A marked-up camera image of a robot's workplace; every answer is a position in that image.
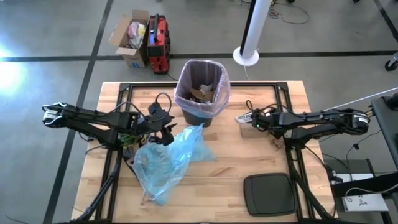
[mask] wooden tabletop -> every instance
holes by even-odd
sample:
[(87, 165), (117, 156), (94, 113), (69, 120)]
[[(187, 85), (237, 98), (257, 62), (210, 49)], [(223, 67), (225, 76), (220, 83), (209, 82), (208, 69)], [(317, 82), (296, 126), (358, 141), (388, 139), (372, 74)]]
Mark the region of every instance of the wooden tabletop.
[[(310, 107), (303, 82), (287, 82), (294, 112), (309, 112)], [(97, 110), (111, 111), (116, 104), (119, 82), (103, 83)], [(132, 102), (142, 111), (154, 102), (160, 92), (174, 98), (173, 88), (135, 88)], [(133, 173), (123, 162), (120, 172), (118, 193), (113, 222), (293, 222), (296, 214), (278, 217), (252, 217), (248, 214), (243, 197), (243, 179), (253, 174), (272, 172), (289, 173), (285, 150), (278, 150), (265, 136), (244, 138), (234, 117), (248, 111), (246, 100), (253, 107), (260, 108), (275, 103), (274, 91), (269, 87), (232, 87), (229, 105), (213, 119), (210, 127), (203, 132), (208, 147), (216, 154), (216, 161), (191, 162), (185, 177), (174, 188), (165, 206), (154, 203), (140, 205), (143, 191)], [(163, 108), (168, 107), (166, 98), (160, 99)], [(180, 133), (186, 124), (181, 109), (174, 102), (170, 111), (175, 116), (173, 135)], [(91, 142), (89, 148), (97, 146)], [(318, 141), (312, 140), (307, 146), (322, 158)], [(84, 210), (100, 189), (106, 151), (98, 149), (89, 152), (81, 173), (75, 208)], [(327, 174), (320, 162), (308, 150), (303, 150), (310, 189), (319, 202), (330, 213), (334, 201)], [(300, 203), (307, 214), (303, 193)], [(108, 198), (104, 203), (107, 209)], [(74, 210), (72, 218), (81, 215)]]

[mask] plastic bag liner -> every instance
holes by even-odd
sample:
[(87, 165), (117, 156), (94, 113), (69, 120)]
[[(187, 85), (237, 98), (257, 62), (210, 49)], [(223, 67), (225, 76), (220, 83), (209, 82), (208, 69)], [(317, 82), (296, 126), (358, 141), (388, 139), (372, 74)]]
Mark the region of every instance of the plastic bag liner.
[[(191, 88), (213, 84), (212, 103), (190, 101)], [(182, 68), (175, 89), (174, 101), (181, 109), (200, 118), (212, 118), (221, 113), (229, 100), (231, 85), (224, 65), (212, 60), (189, 60)]]
[(172, 189), (185, 175), (190, 161), (216, 159), (206, 146), (200, 126), (190, 126), (168, 146), (147, 143), (136, 152), (132, 168), (149, 200), (165, 205)]

